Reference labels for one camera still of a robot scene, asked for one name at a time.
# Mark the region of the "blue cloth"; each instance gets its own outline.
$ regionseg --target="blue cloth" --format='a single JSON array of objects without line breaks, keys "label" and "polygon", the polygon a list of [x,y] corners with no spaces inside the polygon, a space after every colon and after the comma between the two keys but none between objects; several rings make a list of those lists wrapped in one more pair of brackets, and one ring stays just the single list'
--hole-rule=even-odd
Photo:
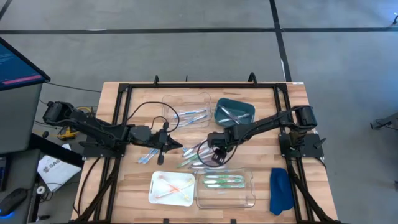
[{"label": "blue cloth", "polygon": [[290,187],[289,176],[283,168],[272,168],[271,170],[271,204],[270,212],[279,215],[284,210],[293,208],[293,194]]}]

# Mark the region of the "monitor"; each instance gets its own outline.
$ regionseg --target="monitor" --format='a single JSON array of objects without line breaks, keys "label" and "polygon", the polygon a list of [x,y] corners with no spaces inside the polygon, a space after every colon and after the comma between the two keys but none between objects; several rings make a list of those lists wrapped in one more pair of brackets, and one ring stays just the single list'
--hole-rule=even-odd
[{"label": "monitor", "polygon": [[0,37],[0,91],[50,81],[50,77]]}]

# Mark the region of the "wooden tabletop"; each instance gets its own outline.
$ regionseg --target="wooden tabletop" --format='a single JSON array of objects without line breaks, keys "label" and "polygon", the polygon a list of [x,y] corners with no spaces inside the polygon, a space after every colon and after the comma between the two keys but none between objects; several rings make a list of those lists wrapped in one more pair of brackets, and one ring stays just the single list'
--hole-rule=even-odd
[{"label": "wooden tabletop", "polygon": [[[118,82],[106,82],[104,84],[97,118],[109,123],[112,121],[118,85]],[[287,83],[287,88],[291,106],[308,105],[307,93],[302,83]],[[137,88],[132,91],[129,111],[132,113],[138,105],[145,101],[162,101],[165,95],[195,95],[203,92],[210,94],[213,109],[220,98],[230,98],[254,105],[256,108],[254,120],[276,113],[274,93],[272,89],[267,88]],[[284,110],[282,94],[280,94],[280,98]],[[128,123],[150,126],[153,118],[160,115],[162,115],[162,105],[144,105]],[[162,120],[157,119],[153,130],[159,130],[161,126]],[[212,118],[210,124],[205,128],[178,129],[171,136],[184,146],[190,147],[206,139],[208,133],[222,131],[222,129],[215,124],[214,118]],[[227,163],[228,168],[247,167],[252,170],[256,194],[256,204],[252,208],[204,210],[199,209],[195,201],[190,207],[151,204],[148,201],[148,193],[153,172],[158,170],[169,172],[192,171],[187,168],[176,169],[176,165],[182,162],[181,149],[166,153],[164,164],[158,166],[156,158],[150,160],[148,164],[138,164],[138,159],[147,154],[149,149],[133,145],[128,146],[126,155],[121,160],[112,223],[162,223],[164,218],[170,219],[171,223],[229,223],[231,219],[237,219],[238,223],[295,223],[293,209],[284,211],[279,216],[275,216],[269,211],[271,169],[273,167],[286,168],[285,159],[280,154],[277,139],[279,132],[279,129],[275,129],[254,136],[250,141],[242,144],[231,161]],[[80,192],[81,183],[94,160],[95,158],[92,158],[85,162],[78,192]],[[325,168],[313,158],[303,158],[303,164],[310,193],[327,215],[337,219]],[[102,170],[103,159],[97,163],[86,183],[81,204],[83,210],[97,194]],[[105,216],[108,194],[104,198],[101,218]],[[300,193],[299,200],[303,219],[307,219],[305,204]],[[75,212],[73,212],[72,218],[76,218]]]}]

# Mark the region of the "clear plastic container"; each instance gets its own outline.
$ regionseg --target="clear plastic container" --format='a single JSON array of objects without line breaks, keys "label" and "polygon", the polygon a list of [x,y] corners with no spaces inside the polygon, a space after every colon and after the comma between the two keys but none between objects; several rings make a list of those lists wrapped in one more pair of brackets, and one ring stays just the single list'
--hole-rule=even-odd
[{"label": "clear plastic container", "polygon": [[[207,127],[213,116],[211,98],[208,93],[185,96],[165,95],[162,102],[172,106],[180,116],[178,128]],[[163,106],[163,116],[169,122],[169,129],[173,129],[177,125],[178,119],[168,106]]]},{"label": "clear plastic container", "polygon": [[[242,176],[240,183],[228,182],[219,185],[244,184],[244,187],[236,188],[212,188],[204,181],[209,180],[236,180],[235,177],[225,178],[207,178],[209,175],[228,175]],[[247,168],[228,169],[228,170],[198,170],[197,180],[197,205],[200,208],[251,208],[256,203],[256,195],[254,193],[253,174]]]}]

